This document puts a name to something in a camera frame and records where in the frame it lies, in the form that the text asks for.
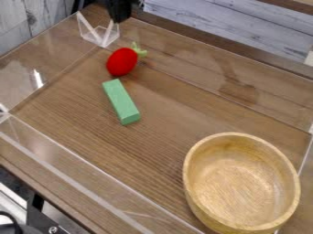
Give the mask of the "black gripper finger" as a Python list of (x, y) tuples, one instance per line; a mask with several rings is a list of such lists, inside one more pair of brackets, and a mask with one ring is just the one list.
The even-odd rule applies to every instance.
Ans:
[(130, 0), (106, 0), (106, 11), (114, 23), (122, 22), (130, 16)]

